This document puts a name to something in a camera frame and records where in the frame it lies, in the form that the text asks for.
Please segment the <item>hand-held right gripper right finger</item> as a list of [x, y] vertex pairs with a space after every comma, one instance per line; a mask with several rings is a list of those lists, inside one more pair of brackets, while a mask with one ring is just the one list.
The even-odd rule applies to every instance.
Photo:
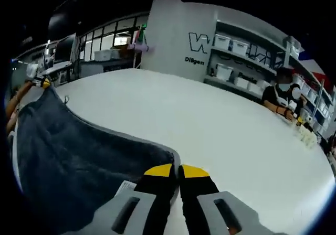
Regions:
[[183, 215], [189, 234], [275, 234], [258, 213], [228, 191], [219, 191], [208, 172], [178, 169]]

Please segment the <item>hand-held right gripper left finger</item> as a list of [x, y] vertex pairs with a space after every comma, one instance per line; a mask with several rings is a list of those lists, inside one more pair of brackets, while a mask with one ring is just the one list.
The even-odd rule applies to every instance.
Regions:
[[124, 189], [95, 211], [92, 221], [66, 234], [163, 234], [176, 191], [173, 164], [147, 170], [134, 189]]

